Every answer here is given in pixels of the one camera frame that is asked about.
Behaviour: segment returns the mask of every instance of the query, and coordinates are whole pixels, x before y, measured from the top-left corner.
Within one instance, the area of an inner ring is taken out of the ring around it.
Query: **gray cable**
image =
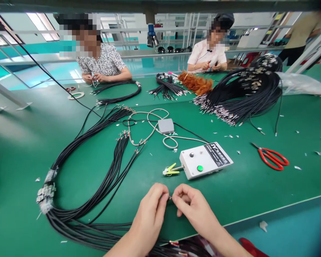
[[[156,111],[156,110],[165,111],[165,112],[167,113],[167,115],[162,118],[162,117],[158,116],[157,114],[154,114],[154,113],[153,113],[153,111]],[[149,119],[149,115],[152,114],[152,115],[158,117],[160,120],[165,119],[166,117],[169,116],[169,112],[168,112],[167,110],[164,110],[164,109],[161,109],[161,108],[153,109],[153,110],[150,111],[150,112],[139,111],[139,112],[134,112],[134,113],[132,113],[132,114],[130,115],[130,117],[128,117],[127,124],[128,124],[129,140],[130,140],[131,144],[133,144],[134,146],[139,146],[139,145],[142,144],[142,142],[139,142],[139,144],[135,144],[134,141],[132,140],[131,126],[130,126],[130,124],[129,124],[129,120],[131,119],[131,117],[132,117],[133,115],[135,115],[135,114],[140,114],[140,113],[147,114],[147,121],[148,121],[149,124],[153,127],[153,130],[152,130],[151,134],[145,139],[145,141],[147,141],[147,140],[153,135],[154,131],[157,131],[158,133],[162,134],[162,133],[156,128],[157,125],[155,125],[155,126],[152,125],[152,123],[150,122],[150,119]],[[163,139],[163,144],[164,144],[166,147],[170,148],[170,149],[175,149],[175,148],[178,147],[178,143],[177,143],[177,141],[176,141],[174,138],[194,140],[194,141],[199,141],[199,142],[202,142],[202,143],[205,143],[205,144],[208,143],[208,142],[206,142],[206,141],[202,141],[202,140],[195,139],[195,138],[189,138],[189,137],[168,136],[168,135],[164,135],[164,136],[165,136],[165,138]],[[165,143],[165,140],[166,140],[167,138],[170,138],[171,140],[173,140],[173,141],[176,143],[176,146],[173,147],[173,146],[167,145],[167,144]]]

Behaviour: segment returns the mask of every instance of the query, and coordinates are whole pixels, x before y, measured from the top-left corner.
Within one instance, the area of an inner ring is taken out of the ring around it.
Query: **plastic bag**
[[[321,82],[302,74],[276,72],[283,83],[283,95],[321,95]]]

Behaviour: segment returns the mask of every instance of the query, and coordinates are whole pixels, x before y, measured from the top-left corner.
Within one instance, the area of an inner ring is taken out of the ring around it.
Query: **white shirt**
[[[195,65],[199,62],[208,62],[210,67],[213,67],[216,62],[224,63],[227,62],[226,55],[225,55],[225,47],[217,45],[214,47],[212,52],[207,51],[207,39],[202,40],[195,44],[192,54],[189,57],[188,64]],[[190,73],[200,73],[204,72],[202,69],[197,69],[194,71],[189,71]]]
[[[96,60],[94,57],[76,57],[76,61],[82,73],[100,73],[105,76],[119,75],[126,67],[118,50],[112,45],[101,43],[101,56]]]

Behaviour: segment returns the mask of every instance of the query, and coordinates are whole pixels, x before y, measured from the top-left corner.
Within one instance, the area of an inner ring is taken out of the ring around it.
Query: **green table surface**
[[[321,66],[315,67],[309,72],[321,79]],[[206,76],[216,80],[223,77]],[[124,104],[136,111],[166,109],[174,122],[210,142],[217,141],[234,164],[219,173],[191,181],[184,173],[164,177],[162,171],[166,166],[175,162],[179,164],[181,150],[202,143],[179,139],[178,152],[174,153],[163,145],[163,136],[155,133],[98,222],[132,221],[140,200],[155,182],[167,185],[171,193],[181,183],[201,190],[222,225],[321,196],[321,156],[314,152],[321,152],[321,97],[284,96],[281,111],[284,117],[280,117],[279,134],[275,137],[278,104],[267,114],[253,119],[255,126],[266,133],[262,135],[248,122],[230,127],[215,116],[202,115],[199,107],[189,102],[193,94],[178,97],[178,101],[154,100],[153,95],[148,95],[146,91],[157,86],[155,79],[137,80],[142,84],[142,92]],[[89,94],[90,87],[82,86],[80,89],[86,93],[80,101],[92,107],[98,97],[127,95],[134,92],[136,86],[121,85],[97,96]],[[44,180],[59,153],[77,135],[88,110],[76,101],[68,100],[67,94],[57,86],[14,93],[33,104],[23,111],[15,111],[16,106],[0,95],[0,105],[7,105],[7,109],[0,113],[0,256],[103,255],[103,252],[70,240],[60,243],[66,239],[53,230],[44,215],[36,220],[40,210],[35,201],[42,182],[35,182],[35,179],[41,177]],[[164,111],[156,113],[161,116],[165,114]],[[135,118],[145,119],[146,115],[138,114]],[[85,128],[88,129],[96,121],[97,116],[91,114]],[[112,162],[115,139],[124,129],[126,127],[122,124],[111,125],[82,144],[69,157],[57,178],[55,201],[58,205],[63,208],[78,207],[96,191]],[[134,140],[146,138],[151,130],[147,122],[138,122],[132,127],[132,137]],[[193,137],[181,128],[175,127],[175,131],[179,136]],[[289,160],[290,165],[283,172],[269,168],[250,142],[278,151]],[[134,150],[131,144],[127,146],[123,163],[128,162]],[[105,202],[83,220],[95,217]],[[196,232],[188,220],[177,218],[176,208],[170,204],[160,236],[178,240],[194,234]]]

